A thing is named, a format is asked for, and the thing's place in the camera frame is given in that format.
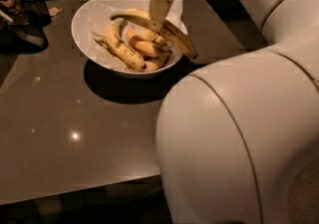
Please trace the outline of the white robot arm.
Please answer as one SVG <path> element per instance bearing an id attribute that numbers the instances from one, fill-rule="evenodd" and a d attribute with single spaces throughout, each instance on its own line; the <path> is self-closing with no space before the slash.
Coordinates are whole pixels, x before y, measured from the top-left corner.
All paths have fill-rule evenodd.
<path id="1" fill-rule="evenodd" d="M 268 47 L 202 67 L 159 111 L 173 224 L 288 224 L 295 175 L 319 154 L 319 0 L 240 0 Z"/>

